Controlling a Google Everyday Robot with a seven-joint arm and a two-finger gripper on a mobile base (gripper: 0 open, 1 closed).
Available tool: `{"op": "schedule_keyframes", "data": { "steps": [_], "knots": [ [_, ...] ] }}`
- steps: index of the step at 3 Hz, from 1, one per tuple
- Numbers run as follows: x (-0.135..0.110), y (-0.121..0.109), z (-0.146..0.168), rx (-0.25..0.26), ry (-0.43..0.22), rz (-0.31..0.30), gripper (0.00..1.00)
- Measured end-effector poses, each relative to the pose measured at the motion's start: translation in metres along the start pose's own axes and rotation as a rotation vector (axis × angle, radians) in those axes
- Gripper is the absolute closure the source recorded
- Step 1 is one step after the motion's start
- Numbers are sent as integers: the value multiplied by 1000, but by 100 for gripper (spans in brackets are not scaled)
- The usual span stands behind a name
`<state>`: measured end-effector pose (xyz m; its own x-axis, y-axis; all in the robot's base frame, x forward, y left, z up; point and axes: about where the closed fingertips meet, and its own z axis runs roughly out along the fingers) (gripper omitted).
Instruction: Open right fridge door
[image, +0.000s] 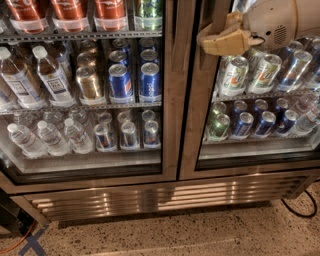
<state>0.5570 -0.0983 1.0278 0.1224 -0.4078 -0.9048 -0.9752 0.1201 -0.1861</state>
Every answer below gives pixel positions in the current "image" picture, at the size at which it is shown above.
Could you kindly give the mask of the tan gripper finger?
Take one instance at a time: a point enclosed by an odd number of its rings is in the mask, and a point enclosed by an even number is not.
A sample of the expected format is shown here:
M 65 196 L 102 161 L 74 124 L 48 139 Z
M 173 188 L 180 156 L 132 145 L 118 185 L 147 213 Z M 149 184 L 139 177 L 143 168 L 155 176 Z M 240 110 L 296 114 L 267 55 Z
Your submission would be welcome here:
M 254 38 L 249 31 L 242 29 L 218 35 L 199 33 L 197 36 L 197 44 L 206 54 L 214 56 L 242 55 L 263 42 L 263 39 Z
M 243 14 L 241 12 L 231 12 L 227 15 L 225 28 L 230 31 L 241 29 L 243 25 Z

